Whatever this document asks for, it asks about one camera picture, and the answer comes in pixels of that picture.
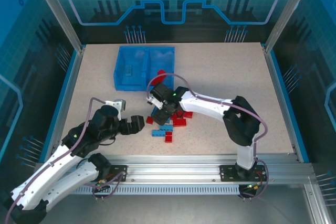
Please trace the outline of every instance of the glass wall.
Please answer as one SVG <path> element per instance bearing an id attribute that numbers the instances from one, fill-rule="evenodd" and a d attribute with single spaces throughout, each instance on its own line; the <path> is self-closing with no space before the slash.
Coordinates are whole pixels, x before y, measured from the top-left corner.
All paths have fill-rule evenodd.
<path id="1" fill-rule="evenodd" d="M 336 0 L 301 0 L 274 52 L 314 170 L 335 174 Z"/>
<path id="2" fill-rule="evenodd" d="M 265 42 L 287 0 L 60 0 L 82 43 Z"/>
<path id="3" fill-rule="evenodd" d="M 0 6 L 0 183 L 13 188 L 41 155 L 73 48 L 45 0 Z"/>

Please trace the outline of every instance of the blue plastic bin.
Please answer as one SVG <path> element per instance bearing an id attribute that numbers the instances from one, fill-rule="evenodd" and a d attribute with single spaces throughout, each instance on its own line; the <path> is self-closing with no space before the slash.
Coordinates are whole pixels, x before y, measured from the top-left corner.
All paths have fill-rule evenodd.
<path id="1" fill-rule="evenodd" d="M 113 75 L 114 86 L 119 91 L 145 91 L 160 69 L 173 73 L 174 64 L 174 47 L 120 47 Z M 163 83 L 173 89 L 173 76 L 167 76 Z"/>

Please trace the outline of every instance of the beige work surface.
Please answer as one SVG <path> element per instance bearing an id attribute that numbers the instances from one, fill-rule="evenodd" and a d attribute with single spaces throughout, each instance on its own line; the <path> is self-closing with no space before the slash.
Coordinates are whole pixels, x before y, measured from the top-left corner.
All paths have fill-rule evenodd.
<path id="1" fill-rule="evenodd" d="M 160 45 L 175 47 L 175 73 L 183 76 L 195 92 L 223 99 L 245 97 L 269 127 L 268 134 L 258 141 L 257 152 L 293 152 L 260 43 Z M 122 92 L 114 88 L 113 72 L 119 46 L 86 46 L 63 137 L 85 120 L 91 97 L 126 100 L 122 117 L 129 120 L 132 115 L 142 115 L 146 120 L 151 114 L 154 107 L 146 103 L 145 92 Z M 184 85 L 178 78 L 174 82 L 175 88 Z M 95 102 L 92 113 L 100 106 Z M 187 127 L 174 128 L 173 143 L 165 143 L 164 137 L 152 137 L 151 131 L 157 129 L 157 124 L 146 124 L 140 133 L 118 135 L 114 144 L 101 146 L 96 152 L 106 155 L 236 153 L 236 145 L 228 137 L 224 123 L 204 115 L 194 114 L 192 119 L 187 119 Z"/>

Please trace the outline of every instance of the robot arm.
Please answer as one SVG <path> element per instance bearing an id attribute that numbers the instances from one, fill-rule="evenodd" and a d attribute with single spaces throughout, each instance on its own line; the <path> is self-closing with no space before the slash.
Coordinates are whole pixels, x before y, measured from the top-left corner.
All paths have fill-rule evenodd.
<path id="1" fill-rule="evenodd" d="M 97 178 L 104 179 L 109 174 L 111 164 L 100 153 L 91 155 L 83 167 L 64 178 L 62 177 L 69 168 L 96 150 L 101 142 L 115 139 L 118 134 L 136 134 L 143 129 L 144 119 L 142 116 L 132 116 L 131 122 L 127 122 L 127 119 L 121 119 L 120 112 L 125 108 L 125 101 L 108 101 L 106 104 L 108 105 L 103 105 L 95 112 L 83 138 L 71 153 L 67 154 L 77 142 L 84 123 L 71 129 L 68 135 L 62 139 L 61 145 L 52 157 L 24 183 L 10 193 L 1 192 L 0 200 L 8 209 L 20 196 L 12 211 L 12 217 L 16 223 L 39 223 L 46 212 L 70 192 Z M 31 184 L 27 191 L 22 193 L 29 183 Z"/>
<path id="2" fill-rule="evenodd" d="M 178 87 L 174 91 L 158 83 L 150 91 L 148 103 L 158 108 L 153 120 L 159 125 L 163 125 L 177 111 L 197 112 L 224 122 L 229 137 L 237 144 L 237 165 L 244 170 L 253 168 L 253 141 L 259 131 L 260 122 L 245 112 L 224 105 L 233 104 L 256 114 L 243 97 L 223 100 L 191 92 L 185 87 Z"/>

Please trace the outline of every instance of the red lego brick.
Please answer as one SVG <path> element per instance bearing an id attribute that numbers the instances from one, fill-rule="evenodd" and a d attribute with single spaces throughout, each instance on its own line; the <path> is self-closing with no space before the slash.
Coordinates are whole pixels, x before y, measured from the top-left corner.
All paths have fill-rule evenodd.
<path id="1" fill-rule="evenodd" d="M 173 126 L 174 127 L 187 126 L 187 120 L 186 119 L 175 119 L 173 120 Z"/>
<path id="2" fill-rule="evenodd" d="M 173 142 L 173 132 L 166 131 L 166 137 L 164 139 L 166 143 L 172 143 Z"/>
<path id="3" fill-rule="evenodd" d="M 172 120 L 174 119 L 182 119 L 183 118 L 183 111 L 177 111 L 173 116 L 171 117 Z"/>
<path id="4" fill-rule="evenodd" d="M 160 69 L 160 70 L 157 72 L 158 75 L 159 75 L 159 74 L 162 74 L 162 73 L 165 73 L 165 71 L 164 71 L 163 69 Z M 156 84 L 158 84 L 159 82 L 163 82 L 164 78 L 166 78 L 166 76 L 159 76 L 159 77 L 155 78 L 155 79 L 152 81 L 151 85 L 156 85 Z"/>
<path id="5" fill-rule="evenodd" d="M 151 116 L 147 117 L 146 123 L 153 124 L 153 119 Z"/>
<path id="6" fill-rule="evenodd" d="M 193 113 L 192 112 L 184 112 L 183 115 L 185 118 L 193 118 Z"/>

